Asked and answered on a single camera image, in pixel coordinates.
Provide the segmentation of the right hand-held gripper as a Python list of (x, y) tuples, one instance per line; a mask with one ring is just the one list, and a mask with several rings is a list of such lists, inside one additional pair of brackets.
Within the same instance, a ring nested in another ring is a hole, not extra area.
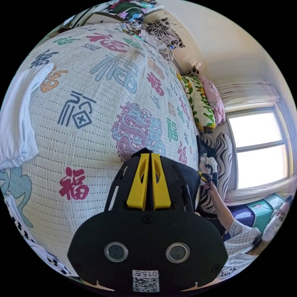
[(206, 173), (203, 172), (199, 172), (198, 174), (200, 175), (201, 180), (205, 183), (203, 186), (203, 190), (202, 190), (202, 196), (209, 196), (211, 194), (211, 181), (212, 181), (212, 177)]

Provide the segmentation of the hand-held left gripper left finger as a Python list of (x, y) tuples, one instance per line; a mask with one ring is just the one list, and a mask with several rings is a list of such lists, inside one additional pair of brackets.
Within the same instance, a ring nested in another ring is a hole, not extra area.
[(141, 154), (127, 199), (128, 208), (145, 208), (148, 172), (149, 154)]

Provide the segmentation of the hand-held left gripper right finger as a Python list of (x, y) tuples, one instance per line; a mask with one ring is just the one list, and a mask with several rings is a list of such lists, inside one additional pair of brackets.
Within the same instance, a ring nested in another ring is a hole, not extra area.
[(153, 206), (154, 208), (170, 208), (171, 199), (166, 183), (165, 173), (159, 154), (151, 154)]

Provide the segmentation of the person's right hand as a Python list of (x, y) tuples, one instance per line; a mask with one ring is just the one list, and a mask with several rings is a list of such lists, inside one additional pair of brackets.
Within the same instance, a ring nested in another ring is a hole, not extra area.
[(214, 183), (212, 181), (210, 181), (207, 185), (205, 185), (208, 187), (207, 190), (207, 194), (211, 197), (211, 198), (215, 198), (218, 197), (218, 191), (217, 188), (215, 187)]

